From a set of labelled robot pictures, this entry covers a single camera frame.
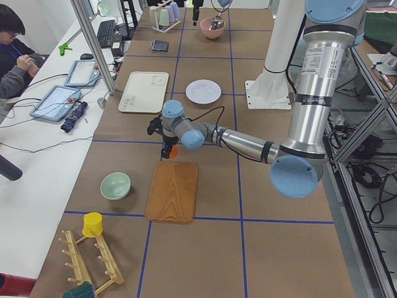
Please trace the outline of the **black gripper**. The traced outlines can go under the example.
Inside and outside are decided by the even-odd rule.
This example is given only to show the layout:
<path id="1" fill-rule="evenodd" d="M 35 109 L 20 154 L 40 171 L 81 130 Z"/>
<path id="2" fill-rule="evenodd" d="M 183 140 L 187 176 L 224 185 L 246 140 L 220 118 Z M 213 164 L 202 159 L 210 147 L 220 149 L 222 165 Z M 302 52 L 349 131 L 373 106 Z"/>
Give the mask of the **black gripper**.
<path id="1" fill-rule="evenodd" d="M 202 0 L 192 0 L 193 9 L 193 26 L 197 25 L 197 21 L 199 20 L 199 9 L 202 7 Z"/>
<path id="2" fill-rule="evenodd" d="M 162 158 L 170 158 L 170 154 L 172 152 L 172 146 L 177 144 L 177 137 L 168 137 L 163 135 L 164 145 L 161 149 L 161 157 Z"/>

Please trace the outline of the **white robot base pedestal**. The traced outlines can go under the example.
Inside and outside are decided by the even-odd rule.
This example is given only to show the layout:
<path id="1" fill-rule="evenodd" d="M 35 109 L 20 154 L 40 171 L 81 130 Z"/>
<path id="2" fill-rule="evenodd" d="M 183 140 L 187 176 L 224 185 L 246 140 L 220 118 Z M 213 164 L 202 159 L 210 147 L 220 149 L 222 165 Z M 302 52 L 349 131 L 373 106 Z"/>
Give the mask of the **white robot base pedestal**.
<path id="1" fill-rule="evenodd" d="M 249 109 L 292 108 L 287 66 L 305 16 L 304 0 L 280 1 L 262 74 L 246 81 Z"/>

